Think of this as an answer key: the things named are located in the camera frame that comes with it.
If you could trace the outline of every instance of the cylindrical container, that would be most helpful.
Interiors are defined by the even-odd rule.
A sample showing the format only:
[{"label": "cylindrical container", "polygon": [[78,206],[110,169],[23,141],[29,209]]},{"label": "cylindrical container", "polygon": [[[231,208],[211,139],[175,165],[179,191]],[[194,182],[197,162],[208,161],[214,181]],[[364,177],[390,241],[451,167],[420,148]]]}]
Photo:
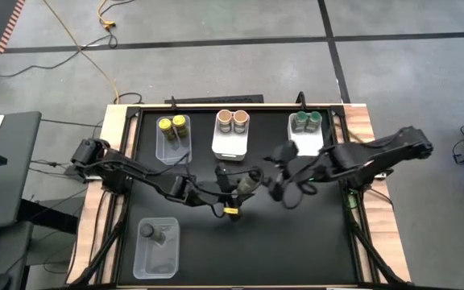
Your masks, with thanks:
[{"label": "cylindrical container", "polygon": [[217,112],[217,121],[221,132],[228,133],[232,130],[232,113],[229,110]]},{"label": "cylindrical container", "polygon": [[238,194],[248,194],[253,193],[254,187],[260,180],[260,174],[258,172],[250,172],[247,176],[244,176],[241,181],[239,181]]},{"label": "cylindrical container", "polygon": [[307,125],[307,114],[304,111],[296,113],[296,116],[293,118],[291,128],[293,133],[300,133],[305,130],[305,125]]},{"label": "cylindrical container", "polygon": [[243,110],[234,113],[234,132],[242,134],[247,130],[247,124],[250,116]]},{"label": "cylindrical container", "polygon": [[172,141],[176,139],[175,131],[173,130],[171,121],[168,118],[160,119],[159,128],[164,133],[167,140]]},{"label": "cylindrical container", "polygon": [[320,113],[316,111],[311,112],[311,115],[309,116],[309,119],[307,121],[307,126],[305,126],[305,131],[308,133],[314,133],[318,131],[318,128],[320,127],[320,123],[321,123]]},{"label": "cylindrical container", "polygon": [[164,244],[166,241],[166,235],[162,232],[162,230],[159,230],[150,224],[141,226],[139,229],[139,235],[143,238],[150,238],[160,245]]},{"label": "cylindrical container", "polygon": [[176,133],[178,133],[178,137],[184,138],[187,136],[188,131],[187,127],[185,126],[185,117],[182,115],[177,115],[173,117],[173,126],[176,129]]}]

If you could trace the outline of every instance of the table leg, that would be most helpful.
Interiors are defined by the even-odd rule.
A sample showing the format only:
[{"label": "table leg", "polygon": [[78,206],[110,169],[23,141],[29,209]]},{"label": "table leg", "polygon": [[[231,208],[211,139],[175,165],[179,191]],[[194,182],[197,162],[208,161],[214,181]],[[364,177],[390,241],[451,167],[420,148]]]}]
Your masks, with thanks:
[{"label": "table leg", "polygon": [[69,234],[77,233],[78,217],[24,199],[21,200],[17,219]]}]

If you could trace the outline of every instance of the wooden edge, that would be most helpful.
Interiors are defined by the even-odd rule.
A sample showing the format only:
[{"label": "wooden edge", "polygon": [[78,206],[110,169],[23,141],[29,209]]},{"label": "wooden edge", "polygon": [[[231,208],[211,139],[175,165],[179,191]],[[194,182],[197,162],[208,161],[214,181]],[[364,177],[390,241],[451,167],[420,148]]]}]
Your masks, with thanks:
[{"label": "wooden edge", "polygon": [[[336,125],[341,125],[338,116],[334,117],[334,125],[335,126]],[[335,130],[336,130],[336,136],[337,136],[338,142],[339,143],[344,143],[345,139],[344,139],[343,132],[342,132],[341,128],[336,126]],[[357,223],[359,223],[360,219],[361,219],[361,216],[359,214],[359,210],[358,209],[352,209],[352,214],[354,215],[355,221]],[[371,278],[370,260],[368,259],[367,251],[365,250],[364,246],[362,245],[362,243],[359,241],[359,239],[357,237],[354,238],[354,239],[355,239],[355,243],[356,243],[357,250],[358,250],[359,262],[361,263],[361,272],[362,272],[361,273],[361,279],[364,282],[373,282],[373,280]]]},{"label": "wooden edge", "polygon": [[[349,130],[352,134],[356,134],[363,142],[370,142],[375,139],[373,129],[371,127],[370,115],[368,114],[368,108],[366,107],[346,107],[345,108],[346,122],[349,126]],[[389,197],[385,181],[374,181],[372,187]],[[368,227],[370,228],[370,236],[372,244],[375,249],[383,257],[387,265],[403,280],[410,281],[410,275],[408,265],[404,256],[404,250],[400,241],[399,230],[396,225],[395,214],[392,206],[382,199],[377,197],[370,191],[367,191],[364,195],[363,201]],[[358,248],[361,252],[366,251],[363,246],[358,242]],[[370,277],[370,267],[367,259],[362,260],[362,271],[365,281],[366,278]],[[381,282],[384,282],[384,278],[380,275]]]},{"label": "wooden edge", "polygon": [[[121,147],[122,132],[126,121],[126,110],[125,106],[107,106],[105,119],[101,128],[100,138],[109,142],[113,149],[119,150]],[[133,143],[135,137],[135,120],[132,120],[130,125],[129,139],[127,140],[126,153],[131,153],[131,143]],[[67,283],[73,282],[84,269],[89,265],[89,261],[92,257],[89,257],[91,248],[93,257],[96,255],[102,244],[103,233],[105,230],[106,217],[110,207],[110,194],[103,196],[102,183],[101,181],[94,181],[89,184],[87,193],[85,194],[85,203],[81,212],[80,224],[78,226],[77,236],[77,250],[72,254],[72,270],[67,278]],[[97,208],[100,204],[100,200],[103,198],[103,202],[100,208],[100,214],[96,221]],[[116,210],[121,210],[122,200],[118,200]],[[110,256],[114,257],[115,244],[109,251],[106,258],[106,265],[112,267],[113,260]],[[103,283],[110,281],[110,271],[103,272]]]},{"label": "wooden edge", "polygon": [[[115,107],[140,107],[140,108],[171,108],[171,104],[123,104],[123,105],[109,105]],[[218,104],[176,104],[177,108],[220,108],[220,107],[231,107],[231,106],[242,106],[242,107],[300,107],[300,104],[296,103],[276,103],[276,104],[263,104],[263,103],[247,103],[247,104],[229,104],[229,103],[218,103]],[[309,103],[307,106],[345,106],[345,107],[366,107],[367,104],[338,104],[338,103]]]}]

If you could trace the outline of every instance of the black tray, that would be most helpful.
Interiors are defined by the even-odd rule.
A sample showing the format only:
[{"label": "black tray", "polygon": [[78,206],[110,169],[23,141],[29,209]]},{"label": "black tray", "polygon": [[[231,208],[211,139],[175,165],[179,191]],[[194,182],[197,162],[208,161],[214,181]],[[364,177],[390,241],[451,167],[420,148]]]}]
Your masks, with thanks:
[{"label": "black tray", "polygon": [[[221,108],[142,108],[134,144],[134,159],[162,170],[155,157],[155,120],[167,114],[187,114],[192,122],[192,174],[198,180],[215,180],[218,162],[212,149],[213,126]],[[288,116],[298,108],[273,106],[227,107],[244,109],[251,116],[248,152],[241,163],[229,162],[231,170],[261,166],[267,176],[278,172],[262,161],[272,149],[288,139]],[[322,131],[329,132],[329,107],[319,110]],[[130,108],[129,113],[137,112]],[[334,130],[325,145],[336,143]],[[116,263],[120,286],[210,286],[210,285],[324,285],[354,284],[358,281],[357,250],[345,221],[343,192],[337,182],[319,184],[316,196],[304,197],[302,204],[287,210],[260,188],[242,207],[237,223],[218,219],[209,207],[189,208],[166,201],[152,188],[135,182],[130,197],[126,231],[122,236]],[[299,192],[287,191],[288,203]],[[137,280],[132,273],[136,228],[142,218],[174,217],[180,223],[180,262],[175,276],[168,280]]]}]

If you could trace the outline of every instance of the gray carpet floor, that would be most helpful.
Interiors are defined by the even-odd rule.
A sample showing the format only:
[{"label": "gray carpet floor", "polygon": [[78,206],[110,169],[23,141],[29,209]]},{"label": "gray carpet floor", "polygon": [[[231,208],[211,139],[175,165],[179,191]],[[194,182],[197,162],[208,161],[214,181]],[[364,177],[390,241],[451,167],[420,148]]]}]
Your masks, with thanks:
[{"label": "gray carpet floor", "polygon": [[[50,0],[81,44],[105,34],[98,1]],[[464,32],[464,0],[326,0],[334,35]],[[108,14],[121,44],[198,39],[324,36],[315,0],[137,0]],[[41,0],[28,0],[9,48],[72,45]],[[367,103],[377,137],[413,125],[435,149],[431,158],[399,164],[388,179],[412,280],[464,288],[464,166],[452,146],[464,123],[464,38],[337,43],[352,102]],[[0,73],[55,64],[71,52],[0,55]],[[340,102],[327,43],[89,52],[120,92],[148,103],[172,95],[261,93],[266,102]],[[113,100],[111,88],[82,57],[55,70],[0,78],[0,113],[39,110],[44,118],[95,124]],[[66,161],[91,128],[42,122],[34,158]],[[30,172],[25,198],[61,199],[80,184]],[[34,267],[29,289],[54,287],[62,275]]]}]

